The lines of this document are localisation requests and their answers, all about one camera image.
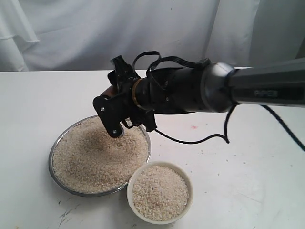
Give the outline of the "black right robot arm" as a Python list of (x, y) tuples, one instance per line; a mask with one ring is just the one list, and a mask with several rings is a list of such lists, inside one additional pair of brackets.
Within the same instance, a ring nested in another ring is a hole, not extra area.
[(106, 100), (101, 120), (117, 137), (121, 124), (156, 129), (155, 114), (223, 113), (238, 104), (304, 107), (305, 62), (237, 69), (206, 59), (192, 63), (177, 57), (153, 62), (145, 78), (114, 60), (110, 81), (117, 94)]

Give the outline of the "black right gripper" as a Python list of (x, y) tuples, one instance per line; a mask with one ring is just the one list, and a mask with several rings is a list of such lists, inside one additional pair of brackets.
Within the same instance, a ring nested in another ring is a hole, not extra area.
[(114, 70), (108, 73), (108, 80), (118, 89), (118, 94), (113, 98), (119, 105), (120, 124), (124, 125), (125, 128), (144, 125), (146, 131), (155, 130), (157, 125), (154, 113), (142, 109), (138, 105), (138, 99), (136, 99), (135, 90), (145, 80), (132, 70), (132, 66), (126, 63), (121, 55), (113, 58), (111, 63)]

